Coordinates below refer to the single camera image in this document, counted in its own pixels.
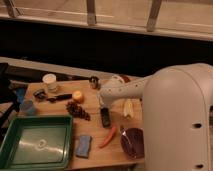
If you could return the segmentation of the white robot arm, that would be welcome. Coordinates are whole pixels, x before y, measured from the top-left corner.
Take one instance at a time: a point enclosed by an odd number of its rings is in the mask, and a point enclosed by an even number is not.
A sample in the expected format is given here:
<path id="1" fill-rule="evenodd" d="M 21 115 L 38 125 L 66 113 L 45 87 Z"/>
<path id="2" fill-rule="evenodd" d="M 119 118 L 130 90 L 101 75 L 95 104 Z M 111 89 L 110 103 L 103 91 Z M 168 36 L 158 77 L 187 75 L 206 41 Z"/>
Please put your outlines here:
<path id="1" fill-rule="evenodd" d="M 146 171 L 211 171 L 212 65 L 169 66 L 128 83 L 114 75 L 98 96 L 102 108 L 142 100 Z"/>

